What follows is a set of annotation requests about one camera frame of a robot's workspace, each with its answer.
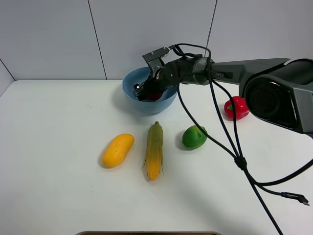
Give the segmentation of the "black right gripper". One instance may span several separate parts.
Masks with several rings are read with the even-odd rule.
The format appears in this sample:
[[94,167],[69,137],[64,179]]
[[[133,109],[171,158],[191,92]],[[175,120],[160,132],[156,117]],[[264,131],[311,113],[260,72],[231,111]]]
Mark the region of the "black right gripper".
[[168,62],[163,68],[150,72],[148,79],[144,83],[133,85],[133,93],[139,101],[148,100],[147,96],[154,93],[163,93],[171,87],[175,87],[180,82],[180,69],[182,60],[177,59]]

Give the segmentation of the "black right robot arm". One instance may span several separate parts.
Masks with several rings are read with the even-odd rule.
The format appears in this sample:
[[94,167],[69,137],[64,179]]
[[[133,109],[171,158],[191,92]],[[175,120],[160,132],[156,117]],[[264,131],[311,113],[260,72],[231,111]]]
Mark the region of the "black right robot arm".
[[268,123],[313,133],[313,61],[288,58],[208,62],[206,57],[182,57],[157,64],[148,62],[148,79],[133,86],[139,100],[179,83],[207,85],[209,79],[237,84],[249,111]]

